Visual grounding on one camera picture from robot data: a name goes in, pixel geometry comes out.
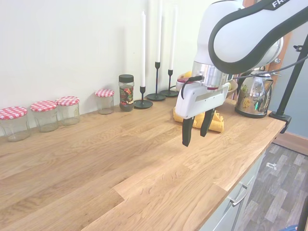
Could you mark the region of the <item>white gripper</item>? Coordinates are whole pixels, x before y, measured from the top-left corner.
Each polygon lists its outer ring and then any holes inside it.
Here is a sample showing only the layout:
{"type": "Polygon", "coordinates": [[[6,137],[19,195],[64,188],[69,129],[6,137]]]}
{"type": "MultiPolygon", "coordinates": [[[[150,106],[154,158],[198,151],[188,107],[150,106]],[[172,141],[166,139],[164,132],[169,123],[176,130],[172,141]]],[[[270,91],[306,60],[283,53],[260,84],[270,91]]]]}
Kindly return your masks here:
{"type": "Polygon", "coordinates": [[[180,91],[175,112],[184,118],[182,123],[182,144],[189,146],[194,123],[194,116],[205,112],[205,117],[200,128],[200,135],[205,137],[213,119],[215,108],[221,106],[226,100],[229,90],[228,83],[219,86],[216,90],[209,90],[199,82],[187,84],[180,91]]]}

